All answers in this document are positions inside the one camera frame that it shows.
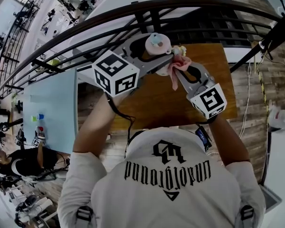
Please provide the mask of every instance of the chair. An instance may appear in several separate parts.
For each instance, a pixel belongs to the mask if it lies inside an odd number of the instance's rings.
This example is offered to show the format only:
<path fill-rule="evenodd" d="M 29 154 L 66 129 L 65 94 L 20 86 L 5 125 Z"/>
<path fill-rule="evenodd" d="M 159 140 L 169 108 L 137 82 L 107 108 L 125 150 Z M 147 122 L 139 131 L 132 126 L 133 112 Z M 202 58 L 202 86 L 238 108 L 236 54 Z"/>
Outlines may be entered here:
<path fill-rule="evenodd" d="M 83 11 L 83 14 L 88 11 L 88 10 L 93 10 L 90 5 L 88 4 L 88 2 L 86 0 L 84 0 L 78 7 L 79 10 Z"/>

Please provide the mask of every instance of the desk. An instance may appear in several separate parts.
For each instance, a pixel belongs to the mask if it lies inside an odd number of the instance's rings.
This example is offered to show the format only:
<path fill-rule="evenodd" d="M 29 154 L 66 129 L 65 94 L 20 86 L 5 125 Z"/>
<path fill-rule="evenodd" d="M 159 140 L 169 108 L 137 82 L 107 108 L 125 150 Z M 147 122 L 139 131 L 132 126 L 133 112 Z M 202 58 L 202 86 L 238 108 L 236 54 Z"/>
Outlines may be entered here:
<path fill-rule="evenodd" d="M 32 122 L 38 113 L 44 119 Z M 24 88 L 23 130 L 30 144 L 36 126 L 45 127 L 47 145 L 55 151 L 71 153 L 77 123 L 77 71 L 70 69 Z"/>
<path fill-rule="evenodd" d="M 220 83 L 228 102 L 223 116 L 226 119 L 237 117 L 236 99 L 223 46 L 221 44 L 184 46 L 187 48 L 187 56 L 192 61 L 204 65 L 214 76 L 215 81 Z M 178 89 L 173 91 L 169 76 L 146 75 L 141 88 L 126 98 L 119 110 L 136 117 L 133 129 L 188 125 L 205 121 L 186 99 L 186 94 L 180 82 Z M 128 127 L 129 121 L 116 116 L 111 131 L 125 130 Z"/>

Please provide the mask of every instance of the white desk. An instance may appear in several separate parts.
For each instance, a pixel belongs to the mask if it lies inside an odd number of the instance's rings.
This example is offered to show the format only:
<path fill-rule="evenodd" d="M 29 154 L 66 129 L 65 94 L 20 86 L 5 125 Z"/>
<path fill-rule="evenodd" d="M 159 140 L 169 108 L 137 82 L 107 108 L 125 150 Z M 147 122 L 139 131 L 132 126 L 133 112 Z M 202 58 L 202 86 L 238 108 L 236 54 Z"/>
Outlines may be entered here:
<path fill-rule="evenodd" d="M 33 122 L 31 117 L 38 113 L 44 119 Z M 52 150 L 72 152 L 78 132 L 75 68 L 25 87 L 23 129 L 28 144 L 35 137 L 36 126 L 45 128 L 46 142 Z"/>

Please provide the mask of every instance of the water bottle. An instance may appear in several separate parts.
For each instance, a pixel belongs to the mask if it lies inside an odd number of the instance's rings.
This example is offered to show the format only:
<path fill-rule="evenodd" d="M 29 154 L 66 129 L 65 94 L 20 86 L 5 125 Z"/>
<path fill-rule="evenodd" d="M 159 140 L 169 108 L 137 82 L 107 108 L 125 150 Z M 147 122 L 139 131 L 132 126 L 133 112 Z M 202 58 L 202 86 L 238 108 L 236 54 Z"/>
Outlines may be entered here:
<path fill-rule="evenodd" d="M 285 129 L 285 110 L 274 106 L 270 111 L 268 121 L 272 127 Z"/>

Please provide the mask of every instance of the black graphic print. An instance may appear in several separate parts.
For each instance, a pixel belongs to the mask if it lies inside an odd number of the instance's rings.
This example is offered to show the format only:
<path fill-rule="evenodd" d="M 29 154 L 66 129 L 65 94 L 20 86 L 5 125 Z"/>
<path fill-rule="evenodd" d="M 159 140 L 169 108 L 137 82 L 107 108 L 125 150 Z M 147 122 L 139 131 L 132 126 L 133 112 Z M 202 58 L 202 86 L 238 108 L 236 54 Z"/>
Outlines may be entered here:
<path fill-rule="evenodd" d="M 162 152 L 160 153 L 160 144 L 164 145 Z M 179 146 L 174 145 L 173 143 L 160 140 L 156 145 L 153 146 L 153 155 L 161 157 L 161 161 L 163 164 L 168 163 L 168 156 L 177 156 L 177 160 L 180 164 L 184 163 L 184 157 L 181 155 L 181 148 Z"/>
<path fill-rule="evenodd" d="M 104 70 L 108 75 L 114 76 L 129 64 L 115 54 L 111 54 L 96 65 Z"/>
<path fill-rule="evenodd" d="M 132 74 L 127 77 L 116 80 L 115 93 L 119 94 L 123 91 L 134 88 L 135 80 L 136 80 L 136 74 Z"/>
<path fill-rule="evenodd" d="M 202 94 L 200 98 L 209 112 L 224 103 L 216 88 Z"/>
<path fill-rule="evenodd" d="M 141 184 L 151 185 L 163 189 L 167 197 L 174 201 L 182 187 L 193 186 L 210 179 L 211 169 L 209 161 L 196 164 L 194 167 L 167 166 L 164 171 L 149 169 L 137 163 L 127 161 L 124 172 L 125 180 L 133 180 Z"/>
<path fill-rule="evenodd" d="M 210 118 L 210 117 L 213 117 L 213 116 L 215 116 L 215 115 L 217 115 L 217 114 L 219 114 L 219 113 L 220 113 L 221 111 L 223 111 L 223 110 L 224 110 L 224 106 L 222 106 L 221 108 L 215 110 L 214 112 L 211 112 L 211 113 L 209 114 L 209 118 Z"/>
<path fill-rule="evenodd" d="M 103 76 L 101 73 L 95 70 L 95 78 L 96 82 L 107 92 L 111 93 L 111 88 L 110 88 L 110 81 Z"/>

